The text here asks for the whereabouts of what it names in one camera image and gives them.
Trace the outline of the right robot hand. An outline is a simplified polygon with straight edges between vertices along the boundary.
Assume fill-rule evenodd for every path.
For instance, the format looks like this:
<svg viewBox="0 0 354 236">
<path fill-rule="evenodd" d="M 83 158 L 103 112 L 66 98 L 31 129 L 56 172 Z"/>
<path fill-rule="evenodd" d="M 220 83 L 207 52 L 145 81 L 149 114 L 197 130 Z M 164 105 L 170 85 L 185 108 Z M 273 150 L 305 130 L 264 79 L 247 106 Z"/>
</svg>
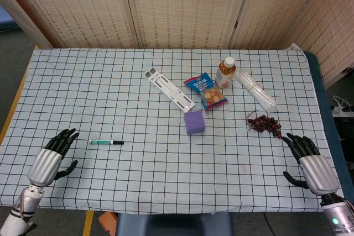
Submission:
<svg viewBox="0 0 354 236">
<path fill-rule="evenodd" d="M 328 160 L 320 154 L 314 142 L 306 136 L 300 137 L 288 133 L 282 140 L 300 167 L 304 180 L 296 180 L 290 173 L 283 172 L 284 177 L 294 186 L 309 189 L 317 196 L 335 193 L 340 183 Z"/>
</svg>

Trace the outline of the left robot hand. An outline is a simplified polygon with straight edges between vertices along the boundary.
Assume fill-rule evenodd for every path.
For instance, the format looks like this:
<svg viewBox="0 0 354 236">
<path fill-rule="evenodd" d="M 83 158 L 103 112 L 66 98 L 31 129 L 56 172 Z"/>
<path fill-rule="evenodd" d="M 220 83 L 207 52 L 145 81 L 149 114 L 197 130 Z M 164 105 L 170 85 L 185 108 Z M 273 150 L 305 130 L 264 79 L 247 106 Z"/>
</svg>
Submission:
<svg viewBox="0 0 354 236">
<path fill-rule="evenodd" d="M 40 150 L 34 164 L 31 166 L 27 177 L 30 183 L 38 187 L 47 187 L 53 181 L 65 177 L 73 172 L 78 164 L 74 160 L 66 169 L 60 171 L 60 165 L 69 151 L 71 144 L 77 139 L 79 133 L 76 129 L 64 129 L 53 137 L 47 145 Z"/>
</svg>

